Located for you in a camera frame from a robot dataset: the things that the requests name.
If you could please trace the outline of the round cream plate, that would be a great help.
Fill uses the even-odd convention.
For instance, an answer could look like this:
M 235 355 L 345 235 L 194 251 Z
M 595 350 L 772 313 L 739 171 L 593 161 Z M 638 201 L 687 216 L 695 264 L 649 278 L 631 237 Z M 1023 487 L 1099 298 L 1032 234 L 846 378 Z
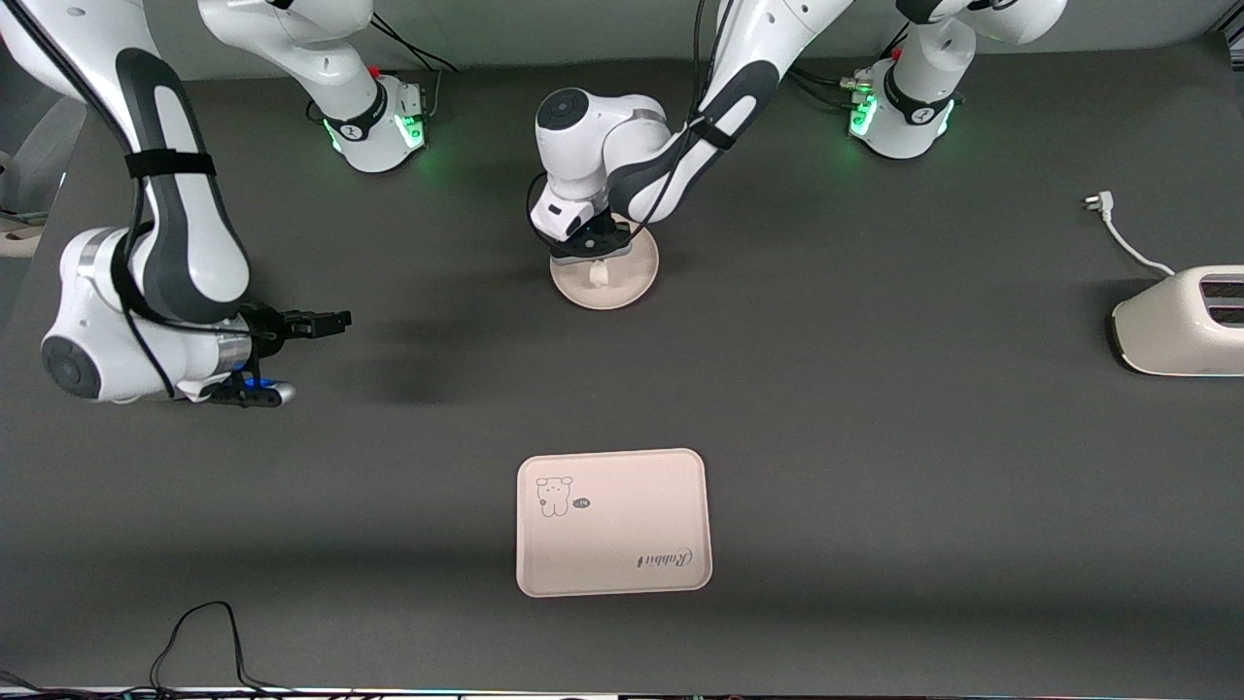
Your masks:
M 591 288 L 590 264 L 556 265 L 549 262 L 552 282 L 565 298 L 593 311 L 621 310 L 634 305 L 652 288 L 659 271 L 659 251 L 656 239 L 647 228 L 639 228 L 634 236 L 634 251 L 618 259 L 605 259 L 610 267 L 610 287 Z

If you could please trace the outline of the cream rectangular rabbit tray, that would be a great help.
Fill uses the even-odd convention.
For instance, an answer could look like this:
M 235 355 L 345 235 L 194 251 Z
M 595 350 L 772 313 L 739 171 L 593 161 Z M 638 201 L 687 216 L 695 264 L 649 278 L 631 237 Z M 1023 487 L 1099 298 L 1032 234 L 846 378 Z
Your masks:
M 712 578 L 707 466 L 693 449 L 529 458 L 516 583 L 532 598 L 693 592 Z

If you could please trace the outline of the cream toaster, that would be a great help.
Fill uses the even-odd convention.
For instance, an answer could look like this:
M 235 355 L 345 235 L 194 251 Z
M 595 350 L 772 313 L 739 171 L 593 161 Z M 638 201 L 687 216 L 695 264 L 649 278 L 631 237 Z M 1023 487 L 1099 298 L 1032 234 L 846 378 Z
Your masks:
M 1244 378 L 1244 265 L 1159 280 L 1108 318 L 1116 356 L 1144 375 Z

